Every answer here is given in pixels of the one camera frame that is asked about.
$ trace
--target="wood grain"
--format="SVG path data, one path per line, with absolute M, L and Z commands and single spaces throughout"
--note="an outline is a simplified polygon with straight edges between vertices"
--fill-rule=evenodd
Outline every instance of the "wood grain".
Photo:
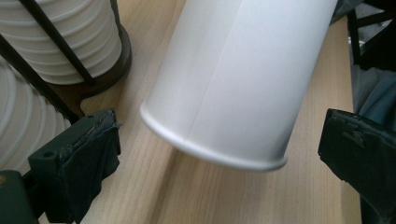
M 317 153 L 327 108 L 352 109 L 346 20 L 329 29 L 287 165 L 253 173 L 181 153 L 143 124 L 138 107 L 155 81 L 185 0 L 118 2 L 134 55 L 131 73 L 82 108 L 86 113 L 116 108 L 121 164 L 103 182 L 83 223 L 361 223 L 358 194 Z

